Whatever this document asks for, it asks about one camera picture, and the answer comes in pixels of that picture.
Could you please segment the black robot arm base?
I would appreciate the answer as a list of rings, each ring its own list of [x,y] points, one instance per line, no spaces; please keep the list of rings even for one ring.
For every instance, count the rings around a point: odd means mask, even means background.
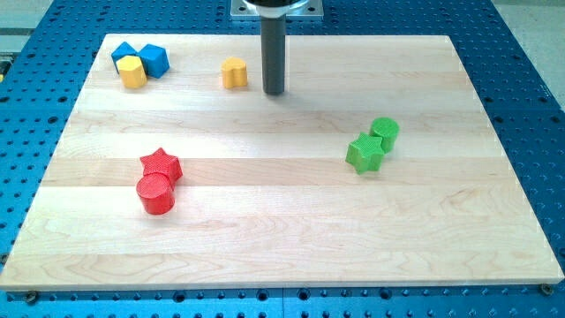
[[[245,0],[246,3],[264,8],[287,8],[299,6],[307,0]]]

